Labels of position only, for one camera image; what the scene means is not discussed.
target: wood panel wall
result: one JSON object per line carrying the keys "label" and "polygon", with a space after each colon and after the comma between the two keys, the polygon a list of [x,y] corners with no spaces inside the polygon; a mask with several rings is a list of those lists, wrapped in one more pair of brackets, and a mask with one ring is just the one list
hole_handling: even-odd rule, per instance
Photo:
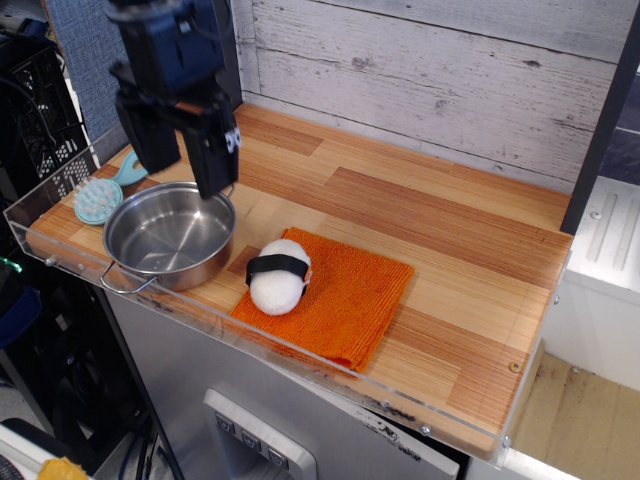
{"label": "wood panel wall", "polygon": [[232,0],[245,101],[573,190],[638,0]]}

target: orange towel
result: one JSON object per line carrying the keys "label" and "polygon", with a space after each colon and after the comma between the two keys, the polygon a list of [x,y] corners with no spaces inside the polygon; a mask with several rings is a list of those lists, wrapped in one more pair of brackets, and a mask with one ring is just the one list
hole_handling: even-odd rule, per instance
{"label": "orange towel", "polygon": [[260,311],[247,292],[231,316],[362,372],[384,335],[414,268],[297,228],[283,238],[311,257],[307,293],[289,313]]}

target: wooden floor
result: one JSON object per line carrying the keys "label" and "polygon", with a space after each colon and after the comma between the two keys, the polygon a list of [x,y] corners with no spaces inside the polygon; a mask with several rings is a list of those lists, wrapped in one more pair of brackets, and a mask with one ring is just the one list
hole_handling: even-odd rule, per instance
{"label": "wooden floor", "polygon": [[582,480],[640,478],[640,392],[545,354],[514,449]]}

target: screw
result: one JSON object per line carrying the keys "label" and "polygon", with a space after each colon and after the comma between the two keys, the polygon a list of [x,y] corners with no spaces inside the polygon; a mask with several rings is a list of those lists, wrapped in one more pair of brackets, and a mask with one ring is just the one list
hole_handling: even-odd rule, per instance
{"label": "screw", "polygon": [[511,370],[513,373],[520,373],[520,371],[522,370],[522,364],[518,362],[511,362],[509,363],[509,370]]}

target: pot handle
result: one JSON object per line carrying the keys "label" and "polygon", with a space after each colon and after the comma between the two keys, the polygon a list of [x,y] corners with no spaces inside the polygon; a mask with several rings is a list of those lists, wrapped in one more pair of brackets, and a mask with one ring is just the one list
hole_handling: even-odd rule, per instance
{"label": "pot handle", "polygon": [[102,286],[104,288],[106,288],[107,290],[113,292],[113,293],[119,293],[121,295],[132,295],[134,293],[138,293],[140,290],[142,290],[143,288],[148,286],[151,282],[153,282],[153,281],[158,279],[158,275],[156,275],[155,277],[151,278],[150,280],[147,280],[146,282],[144,282],[141,286],[139,286],[135,290],[118,290],[117,288],[114,288],[111,285],[109,285],[107,283],[107,281],[105,280],[105,278],[104,278],[104,277],[106,277],[107,273],[109,273],[109,270],[111,270],[111,268],[113,267],[113,265],[115,263],[116,263],[115,261],[111,262],[111,265],[109,265],[107,267],[107,269],[104,271],[104,273],[102,275],[100,275],[100,283],[102,283]]}
{"label": "pot handle", "polygon": [[223,193],[223,195],[225,195],[227,198],[231,198],[231,195],[233,195],[233,192],[235,191],[236,191],[236,184],[232,183],[231,190],[229,190],[229,193]]}

